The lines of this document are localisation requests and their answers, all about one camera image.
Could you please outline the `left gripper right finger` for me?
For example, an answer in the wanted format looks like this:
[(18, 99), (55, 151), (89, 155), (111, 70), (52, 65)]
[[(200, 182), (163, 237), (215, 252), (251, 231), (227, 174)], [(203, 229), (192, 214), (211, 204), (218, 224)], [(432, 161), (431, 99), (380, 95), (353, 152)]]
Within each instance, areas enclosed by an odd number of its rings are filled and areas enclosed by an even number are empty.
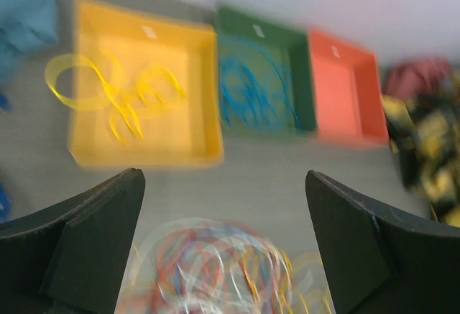
[(309, 171), (305, 193), (337, 313), (458, 313), (459, 229)]

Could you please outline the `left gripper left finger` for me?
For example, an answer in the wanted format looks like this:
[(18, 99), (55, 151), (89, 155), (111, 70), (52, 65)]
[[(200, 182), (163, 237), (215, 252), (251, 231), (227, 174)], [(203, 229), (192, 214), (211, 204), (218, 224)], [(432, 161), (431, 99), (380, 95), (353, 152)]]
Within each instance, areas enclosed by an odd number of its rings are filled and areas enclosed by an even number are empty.
[(146, 180), (129, 168), (1, 224), (1, 311), (113, 312)]

